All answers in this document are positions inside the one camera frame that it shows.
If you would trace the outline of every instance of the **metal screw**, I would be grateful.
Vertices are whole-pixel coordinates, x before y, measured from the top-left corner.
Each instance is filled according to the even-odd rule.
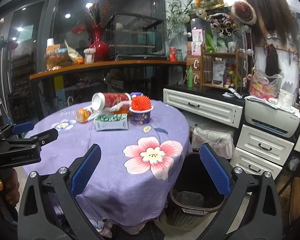
[[[66,167],[62,167],[59,169],[58,171],[60,174],[65,174],[67,172],[67,168]]]
[[[265,176],[266,176],[267,178],[270,178],[270,177],[271,177],[271,173],[270,173],[269,171],[266,171],[266,172],[265,172]]]
[[[238,174],[241,174],[242,173],[242,169],[240,167],[235,167],[234,168],[234,172],[238,173]]]
[[[30,178],[34,178],[35,176],[37,176],[37,173],[35,171],[31,171],[29,176]]]

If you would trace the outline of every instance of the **orange spiky ball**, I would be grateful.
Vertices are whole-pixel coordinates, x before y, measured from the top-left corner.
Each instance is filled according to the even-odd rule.
[[[132,99],[131,108],[135,111],[145,111],[151,109],[151,101],[147,96],[136,96]]]

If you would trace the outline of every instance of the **wooden counter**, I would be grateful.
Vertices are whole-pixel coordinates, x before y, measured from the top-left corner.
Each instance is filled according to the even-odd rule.
[[[43,78],[54,77],[58,75],[67,74],[70,72],[78,72],[78,71],[87,71],[92,70],[94,68],[114,68],[119,66],[185,66],[185,62],[170,62],[168,60],[119,60],[119,61],[101,61],[101,62],[94,62],[91,64],[82,64],[82,65],[72,65],[67,67],[62,67],[56,70],[39,72],[36,74],[30,75],[31,81],[38,81]]]

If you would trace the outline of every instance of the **tablecloth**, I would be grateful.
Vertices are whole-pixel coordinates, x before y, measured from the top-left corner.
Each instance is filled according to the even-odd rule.
[[[129,120],[129,130],[96,131],[93,121],[77,123],[82,103],[39,121],[26,138],[54,127],[58,139],[42,147],[40,163],[24,166],[26,174],[55,173],[69,167],[96,143],[101,160],[83,194],[76,197],[91,220],[105,218],[126,227],[156,218],[162,212],[186,152],[192,152],[189,125],[176,108],[152,100],[149,124]]]

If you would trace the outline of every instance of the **black trash can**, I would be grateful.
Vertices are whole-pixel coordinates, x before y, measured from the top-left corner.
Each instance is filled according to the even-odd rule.
[[[219,210],[225,196],[218,192],[199,153],[191,153],[186,156],[168,199],[167,223],[178,229],[192,230]]]

